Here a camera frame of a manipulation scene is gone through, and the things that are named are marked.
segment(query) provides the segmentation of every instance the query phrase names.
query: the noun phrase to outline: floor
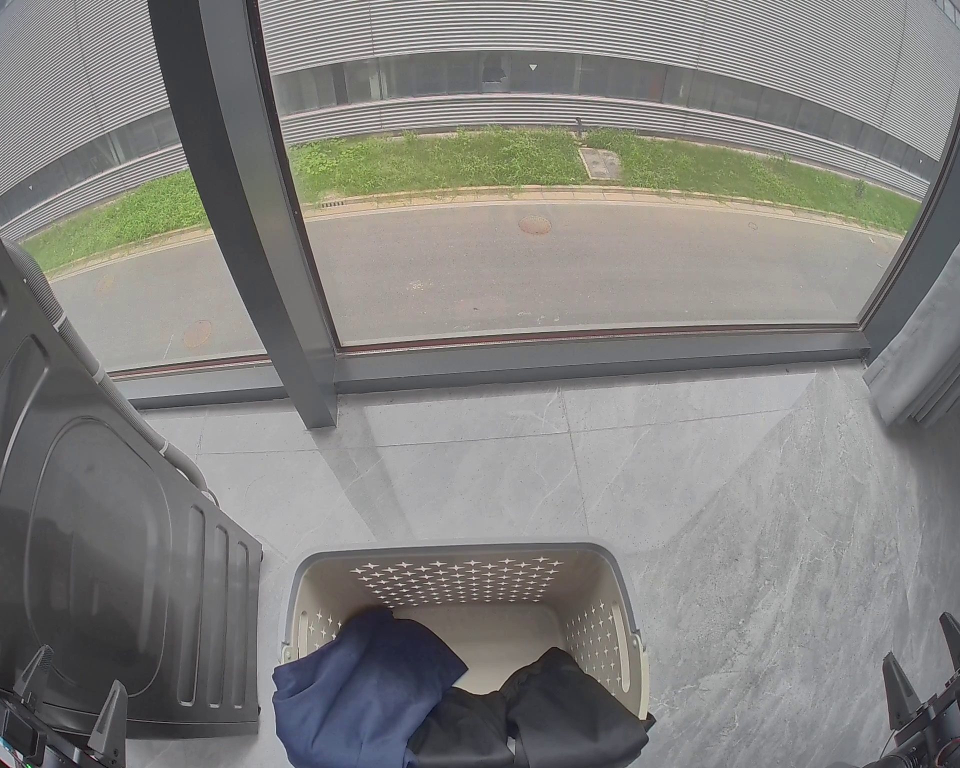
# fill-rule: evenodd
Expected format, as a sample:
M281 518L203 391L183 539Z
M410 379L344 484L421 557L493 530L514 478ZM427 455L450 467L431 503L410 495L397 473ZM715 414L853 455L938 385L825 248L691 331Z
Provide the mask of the floor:
M133 768L282 766L281 595L351 542L594 537L636 587L659 722L636 765L827 766L889 734L880 662L922 698L960 615L958 417L887 429L857 364L154 413L266 551L259 736L132 742Z

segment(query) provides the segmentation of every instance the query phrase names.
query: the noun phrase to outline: gray curtain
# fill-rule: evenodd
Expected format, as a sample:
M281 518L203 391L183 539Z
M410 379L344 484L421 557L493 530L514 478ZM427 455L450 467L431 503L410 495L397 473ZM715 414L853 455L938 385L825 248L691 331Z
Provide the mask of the gray curtain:
M888 424L929 426L960 396L960 246L863 378Z

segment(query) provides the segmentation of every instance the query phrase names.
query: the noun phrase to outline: laundry basket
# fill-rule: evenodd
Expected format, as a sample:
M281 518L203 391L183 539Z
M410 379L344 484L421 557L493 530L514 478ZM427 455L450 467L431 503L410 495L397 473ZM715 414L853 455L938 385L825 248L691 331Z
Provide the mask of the laundry basket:
M497 690L553 646L637 717L647 716L647 654L616 558L596 542L460 544L321 552L297 569L280 661L328 643L373 606L416 619L469 667L456 683Z

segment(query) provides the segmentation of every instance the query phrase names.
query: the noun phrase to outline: ribbed wall panel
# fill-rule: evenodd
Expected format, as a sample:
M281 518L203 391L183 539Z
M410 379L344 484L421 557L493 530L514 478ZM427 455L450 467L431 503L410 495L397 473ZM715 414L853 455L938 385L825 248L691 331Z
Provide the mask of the ribbed wall panel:
M371 130L398 132L487 125L556 125L573 129L577 117L588 128L610 126L787 153L796 159L878 181L918 198L927 188L925 180L895 165L789 129L696 109L577 96L444 96L357 105L285 120L284 137L303 142Z
M929 0L905 0L906 35L879 128L939 157L957 103L960 31Z
M707 0L370 0L378 56L549 50L695 66Z
M960 31L930 0L261 0L261 15L274 74L440 50L540 49L654 60L795 93L935 157L960 87ZM536 113L560 103L565 106ZM322 119L286 118L284 126L288 141L304 141L501 121L569 124L571 110L588 109L587 103L594 105L589 117L580 116L596 123L755 142L852 173L860 172L856 157L871 179L905 191L924 186L830 142L770 126L746 132L742 126L750 121L723 115L699 118L696 127L685 118L687 127L675 131L669 125L676 118L668 117L675 110L656 105L457 97L337 108ZM469 106L458 111L450 104ZM165 106L146 0L16 0L0 13L0 193L90 139ZM738 138L731 137L734 125L741 126ZM126 172L117 171L120 183ZM50 221L44 210L75 209L62 201L103 199L79 190L101 189L109 176L68 190L17 222L34 222L32 230Z
M73 0L93 99L105 131L167 108L147 0Z
M184 168L186 168L186 157L180 145L140 157L125 165L111 168L34 206L0 227L0 237L9 237L12 240L25 237L88 205L94 205L121 192L134 189L144 181L177 173Z
M379 133L384 130L380 121L379 102L291 115L281 118L280 126L283 140L287 144L302 144L318 138Z
M373 55L367 0L263 0L260 19L274 75Z
M73 2L23 0L0 13L0 194L103 133Z
M710 4L699 67L879 126L903 19L903 0L721 0Z

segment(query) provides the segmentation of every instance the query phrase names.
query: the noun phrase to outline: grass strip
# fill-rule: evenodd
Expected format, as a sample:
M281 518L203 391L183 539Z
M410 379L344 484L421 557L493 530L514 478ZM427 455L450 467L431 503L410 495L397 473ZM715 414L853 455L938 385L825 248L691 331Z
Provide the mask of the grass strip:
M920 208L908 197L862 180L725 147L591 131L583 142L613 150L623 183L718 197L743 197L845 217L863 226L906 232ZM327 139L290 147L300 200L331 195L472 186L588 184L579 142L562 129L457 131L452 135ZM176 229L207 224L189 171L148 181L107 204L57 222L25 246L44 271Z

